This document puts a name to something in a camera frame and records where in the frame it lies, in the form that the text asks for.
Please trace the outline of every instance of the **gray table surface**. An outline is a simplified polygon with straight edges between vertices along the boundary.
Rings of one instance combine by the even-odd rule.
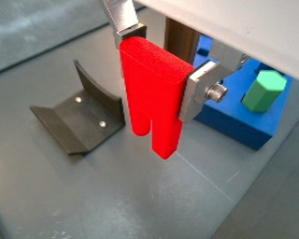
[[[0,71],[107,23],[99,0],[0,0]]]
[[[146,9],[141,21],[149,39],[162,45],[163,16]],[[92,153],[74,159],[28,109],[55,106],[82,89],[74,59],[125,99],[110,27],[0,74],[5,238],[211,238],[299,120],[299,82],[277,136],[258,151],[191,121],[178,152],[163,161],[151,150],[151,135],[137,137],[127,123]]]
[[[299,239],[299,122],[214,239]]]

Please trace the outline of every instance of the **black bracket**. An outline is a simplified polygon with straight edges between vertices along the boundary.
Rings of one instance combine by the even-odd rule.
[[[96,83],[78,61],[75,66],[84,90],[55,108],[31,107],[70,155],[88,153],[125,126],[122,98]]]

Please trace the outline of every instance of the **hexagonal prism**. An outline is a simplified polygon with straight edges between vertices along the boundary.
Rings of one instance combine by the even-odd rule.
[[[286,88],[286,79],[276,70],[262,70],[245,95],[242,104],[252,112],[265,113]]]

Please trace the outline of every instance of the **blue base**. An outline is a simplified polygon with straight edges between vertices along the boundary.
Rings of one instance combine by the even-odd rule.
[[[211,38],[203,36],[198,47],[210,50]],[[210,58],[198,54],[195,67],[207,59]],[[269,111],[264,114],[252,112],[241,100],[257,78],[260,67],[264,68],[264,64],[256,59],[249,59],[242,69],[223,80],[223,85],[229,88],[225,100],[219,104],[207,101],[197,116],[198,121],[254,149],[261,149],[276,134],[292,84],[292,77],[285,75],[288,86]]]

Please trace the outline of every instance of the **red block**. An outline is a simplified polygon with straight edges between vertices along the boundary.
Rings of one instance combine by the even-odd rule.
[[[178,112],[194,67],[141,37],[123,40],[120,54],[133,130],[143,136],[153,128],[153,149],[167,159],[178,149]]]

